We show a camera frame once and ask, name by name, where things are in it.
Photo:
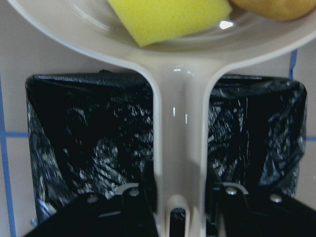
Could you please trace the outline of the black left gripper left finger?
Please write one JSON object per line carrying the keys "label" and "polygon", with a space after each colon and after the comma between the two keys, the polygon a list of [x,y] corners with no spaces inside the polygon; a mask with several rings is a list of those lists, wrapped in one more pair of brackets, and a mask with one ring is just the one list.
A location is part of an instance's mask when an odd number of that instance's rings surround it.
{"label": "black left gripper left finger", "polygon": [[74,194],[64,179],[34,188],[38,225],[28,237],[156,237],[157,189],[153,163],[136,169],[139,181],[118,186],[110,195]]}

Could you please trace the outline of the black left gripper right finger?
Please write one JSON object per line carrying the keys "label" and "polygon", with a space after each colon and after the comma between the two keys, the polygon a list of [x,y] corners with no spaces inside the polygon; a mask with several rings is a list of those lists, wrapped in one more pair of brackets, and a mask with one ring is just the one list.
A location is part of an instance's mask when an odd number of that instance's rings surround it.
{"label": "black left gripper right finger", "polygon": [[206,236],[314,237],[316,211],[281,190],[223,182],[210,168],[206,175]]}

